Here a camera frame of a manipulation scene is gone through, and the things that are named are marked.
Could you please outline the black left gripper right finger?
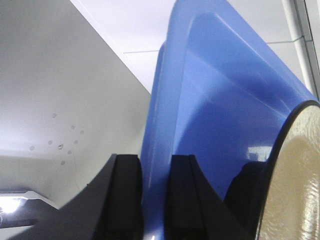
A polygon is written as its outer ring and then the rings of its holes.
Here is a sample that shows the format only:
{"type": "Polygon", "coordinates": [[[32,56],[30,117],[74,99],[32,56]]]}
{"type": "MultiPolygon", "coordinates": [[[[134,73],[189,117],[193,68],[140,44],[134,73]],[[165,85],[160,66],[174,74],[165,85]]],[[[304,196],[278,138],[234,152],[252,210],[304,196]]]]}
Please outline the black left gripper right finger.
{"type": "Polygon", "coordinates": [[[203,174],[194,155],[171,158],[164,215],[167,240],[252,240],[203,174]]]}

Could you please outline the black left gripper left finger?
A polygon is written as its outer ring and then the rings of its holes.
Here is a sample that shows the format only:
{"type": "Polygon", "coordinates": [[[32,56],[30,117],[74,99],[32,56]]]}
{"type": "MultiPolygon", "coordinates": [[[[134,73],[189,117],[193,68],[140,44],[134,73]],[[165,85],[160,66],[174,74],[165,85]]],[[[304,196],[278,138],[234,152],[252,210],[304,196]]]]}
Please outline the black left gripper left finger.
{"type": "Polygon", "coordinates": [[[142,168],[137,155],[113,154],[70,202],[13,240],[141,240],[142,168]]]}

